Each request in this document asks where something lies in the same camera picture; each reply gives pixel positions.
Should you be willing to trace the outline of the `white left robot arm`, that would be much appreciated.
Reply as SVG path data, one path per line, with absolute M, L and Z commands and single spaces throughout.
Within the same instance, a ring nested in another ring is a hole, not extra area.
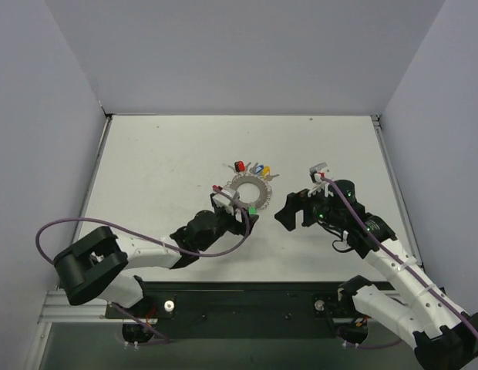
M 243 240 L 251 235 L 259 216 L 241 206 L 236 192 L 223 188 L 211 194 L 210 201 L 212 210 L 196 213 L 169 241 L 128 230 L 119 236 L 104 225 L 61 251 L 53 264 L 69 303 L 77 306 L 100 298 L 118 304 L 133 317 L 144 316 L 150 297 L 144 293 L 143 279 L 126 271 L 185 268 L 201 258 L 218 257 L 207 249 L 226 233 Z

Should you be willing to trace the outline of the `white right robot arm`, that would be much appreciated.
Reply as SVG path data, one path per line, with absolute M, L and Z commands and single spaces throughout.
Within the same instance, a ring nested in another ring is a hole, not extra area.
M 363 276 L 338 287 L 338 302 L 349 313 L 376 320 L 404 341 L 424 369 L 461 369 L 478 357 L 478 313 L 468 314 L 441 291 L 405 252 L 395 231 L 357 201 L 350 180 L 315 175 L 315 188 L 290 193 L 274 215 L 286 230 L 317 224 L 340 236 L 398 292 L 395 301 Z

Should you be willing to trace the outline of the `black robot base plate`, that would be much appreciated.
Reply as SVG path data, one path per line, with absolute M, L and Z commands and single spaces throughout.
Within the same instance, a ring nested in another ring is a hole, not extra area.
M 322 339 L 362 320 L 338 303 L 339 282 L 146 282 L 130 313 L 172 342 Z

